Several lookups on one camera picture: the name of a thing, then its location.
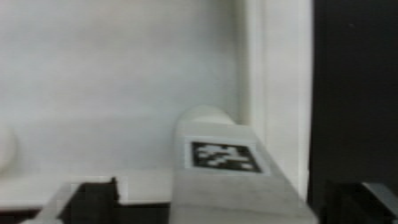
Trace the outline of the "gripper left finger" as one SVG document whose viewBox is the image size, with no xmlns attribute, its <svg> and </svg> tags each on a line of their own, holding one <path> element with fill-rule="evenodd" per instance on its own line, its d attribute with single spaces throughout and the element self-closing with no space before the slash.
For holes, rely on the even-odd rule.
<svg viewBox="0 0 398 224">
<path fill-rule="evenodd" d="M 58 214 L 62 224 L 119 224 L 117 180 L 83 183 Z"/>
</svg>

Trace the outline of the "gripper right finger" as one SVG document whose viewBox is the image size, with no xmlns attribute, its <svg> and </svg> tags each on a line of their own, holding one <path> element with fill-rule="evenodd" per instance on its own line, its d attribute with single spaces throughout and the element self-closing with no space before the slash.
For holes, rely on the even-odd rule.
<svg viewBox="0 0 398 224">
<path fill-rule="evenodd" d="M 383 184 L 327 183 L 321 224 L 398 224 L 398 196 Z"/>
</svg>

